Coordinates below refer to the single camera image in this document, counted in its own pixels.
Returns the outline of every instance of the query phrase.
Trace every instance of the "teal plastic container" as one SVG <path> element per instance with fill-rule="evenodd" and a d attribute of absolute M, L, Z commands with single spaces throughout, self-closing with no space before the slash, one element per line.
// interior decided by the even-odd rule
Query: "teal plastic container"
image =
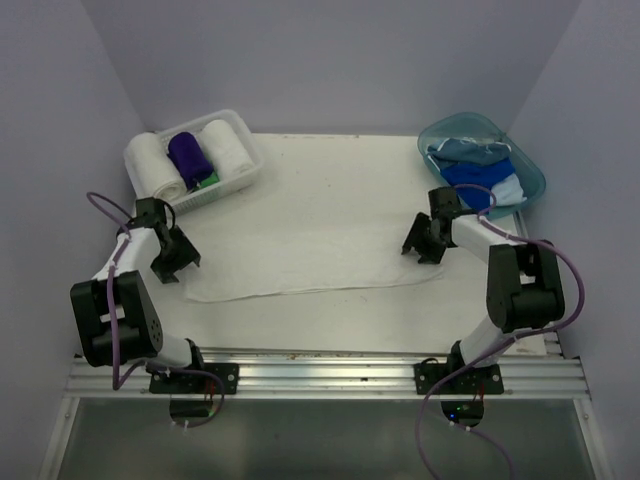
<path fill-rule="evenodd" d="M 487 215 L 489 218 L 506 217 L 528 207 L 538 200 L 547 188 L 547 182 L 540 169 L 513 143 L 507 134 L 487 117 L 472 112 L 457 113 L 440 120 L 425 128 L 418 137 L 418 150 L 420 150 L 424 163 L 442 185 L 449 184 L 442 178 L 433 162 L 427 158 L 427 147 L 448 137 L 471 137 L 485 143 L 504 142 L 511 146 L 511 163 L 513 163 L 527 199 L 518 205 L 496 207 Z"/>

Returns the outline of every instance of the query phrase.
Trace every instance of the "purple towel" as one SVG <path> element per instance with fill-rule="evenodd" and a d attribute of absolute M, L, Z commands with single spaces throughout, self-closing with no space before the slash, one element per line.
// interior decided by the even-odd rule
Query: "purple towel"
<path fill-rule="evenodd" d="M 213 174 L 213 166 L 204 156 L 196 137 L 189 132 L 177 134 L 169 141 L 169 158 L 191 190 Z"/>

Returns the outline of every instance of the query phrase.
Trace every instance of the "black mounting bracket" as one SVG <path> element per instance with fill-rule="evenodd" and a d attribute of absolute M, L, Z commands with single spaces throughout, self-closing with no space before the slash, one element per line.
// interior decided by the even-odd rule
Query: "black mounting bracket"
<path fill-rule="evenodd" d="M 225 395 L 235 395 L 238 390 L 240 366 L 237 363 L 205 363 L 203 370 L 216 375 L 224 385 Z M 205 376 L 154 372 L 149 392 L 169 395 L 204 394 L 209 379 Z"/>
<path fill-rule="evenodd" d="M 435 359 L 427 359 L 413 366 L 416 393 L 418 395 L 426 395 L 433 385 L 454 371 L 451 369 L 449 362 L 437 363 L 437 361 L 432 360 Z M 479 391 L 482 391 L 484 395 L 501 395 L 504 393 L 502 375 L 497 364 L 472 368 L 442 385 L 437 394 L 475 395 Z"/>
<path fill-rule="evenodd" d="M 442 261 L 447 248 L 456 244 L 451 239 L 451 224 L 455 218 L 474 213 L 460 204 L 458 194 L 453 187 L 440 187 L 429 191 L 431 217 L 419 212 L 416 215 L 407 239 L 402 245 L 402 255 L 412 249 L 418 255 L 418 263 L 435 263 Z"/>
<path fill-rule="evenodd" d="M 173 215 L 171 228 L 167 226 L 168 208 Z M 127 222 L 129 230 L 152 228 L 160 242 L 160 255 L 151 263 L 151 270 L 162 283 L 176 283 L 175 273 L 190 263 L 200 266 L 200 253 L 184 232 L 176 225 L 176 213 L 167 202 L 148 197 L 136 200 L 136 216 Z"/>

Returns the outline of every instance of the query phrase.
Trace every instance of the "glass panel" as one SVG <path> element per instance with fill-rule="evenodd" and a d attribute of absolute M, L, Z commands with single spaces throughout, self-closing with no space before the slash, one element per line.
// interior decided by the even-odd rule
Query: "glass panel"
<path fill-rule="evenodd" d="M 518 479 L 595 478 L 571 401 L 488 401 L 478 429 Z M 429 405 L 426 451 L 446 479 L 508 478 L 489 444 Z M 418 402 L 231 400 L 219 418 L 171 427 L 166 400 L 84 399 L 60 479 L 427 478 L 413 439 Z"/>

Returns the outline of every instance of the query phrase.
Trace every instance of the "light purple wall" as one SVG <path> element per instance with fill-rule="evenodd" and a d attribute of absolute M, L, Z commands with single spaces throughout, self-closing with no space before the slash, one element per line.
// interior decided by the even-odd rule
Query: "light purple wall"
<path fill-rule="evenodd" d="M 637 0 L 584 0 L 511 129 L 549 181 L 530 229 L 585 277 L 584 315 L 562 340 L 582 357 L 620 479 L 640 472 L 638 25 Z"/>
<path fill-rule="evenodd" d="M 150 128 L 233 108 L 254 131 L 510 125 L 579 0 L 83 0 Z"/>
<path fill-rule="evenodd" d="M 0 17 L 0 478 L 37 473 L 78 334 L 72 283 L 114 227 L 84 199 L 130 202 L 121 152 L 142 130 L 77 0 L 7 0 Z"/>

